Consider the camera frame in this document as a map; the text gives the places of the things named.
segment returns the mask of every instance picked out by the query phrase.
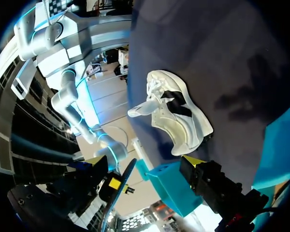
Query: blue panel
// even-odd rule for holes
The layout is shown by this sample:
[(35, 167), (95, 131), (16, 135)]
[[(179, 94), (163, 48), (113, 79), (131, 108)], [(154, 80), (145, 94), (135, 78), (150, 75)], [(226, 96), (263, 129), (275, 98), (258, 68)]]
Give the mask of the blue panel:
[(290, 108), (266, 127), (254, 189), (264, 189), (290, 179)]
[(185, 217), (202, 203), (179, 171), (180, 162), (160, 165), (147, 176), (163, 203), (180, 216)]
[(149, 169), (147, 168), (145, 162), (143, 159), (140, 159), (136, 162), (135, 167), (137, 168), (137, 170), (139, 171), (142, 179), (144, 181), (149, 180), (149, 177), (147, 176), (147, 173), (149, 172)]

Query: black stripe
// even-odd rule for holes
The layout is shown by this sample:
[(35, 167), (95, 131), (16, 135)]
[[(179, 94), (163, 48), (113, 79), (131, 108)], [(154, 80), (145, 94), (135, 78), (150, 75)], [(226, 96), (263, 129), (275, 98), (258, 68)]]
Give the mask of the black stripe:
[(192, 112), (188, 108), (184, 107), (183, 105), (186, 104), (185, 98), (183, 94), (179, 91), (165, 91), (164, 94), (161, 96), (161, 98), (169, 98), (172, 99), (172, 101), (166, 103), (168, 109), (173, 114), (178, 115), (185, 115), (188, 117), (192, 117)]

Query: window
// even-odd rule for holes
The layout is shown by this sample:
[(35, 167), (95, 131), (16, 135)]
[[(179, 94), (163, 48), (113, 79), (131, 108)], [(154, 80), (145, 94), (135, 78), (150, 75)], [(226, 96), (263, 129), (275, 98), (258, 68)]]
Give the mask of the window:
[(31, 82), (29, 93), (38, 103), (42, 104), (43, 88), (35, 77)]

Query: table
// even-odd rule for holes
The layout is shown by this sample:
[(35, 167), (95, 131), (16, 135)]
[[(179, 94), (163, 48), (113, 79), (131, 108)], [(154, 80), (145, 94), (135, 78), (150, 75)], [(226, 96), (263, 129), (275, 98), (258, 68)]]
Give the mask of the table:
[[(220, 163), (243, 193), (259, 166), (265, 127), (290, 107), (288, 44), (261, 11), (244, 0), (137, 0), (130, 36), (129, 107), (146, 100), (148, 72), (180, 76), (214, 127), (190, 155)], [(178, 159), (150, 116), (130, 121), (154, 166)]]

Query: blue cloth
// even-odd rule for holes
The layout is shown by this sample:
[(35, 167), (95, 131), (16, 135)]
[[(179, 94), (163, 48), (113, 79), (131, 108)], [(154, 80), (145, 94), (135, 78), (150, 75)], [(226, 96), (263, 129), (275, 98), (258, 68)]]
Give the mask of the blue cloth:
[(266, 127), (254, 189), (264, 189), (290, 179), (290, 108)]

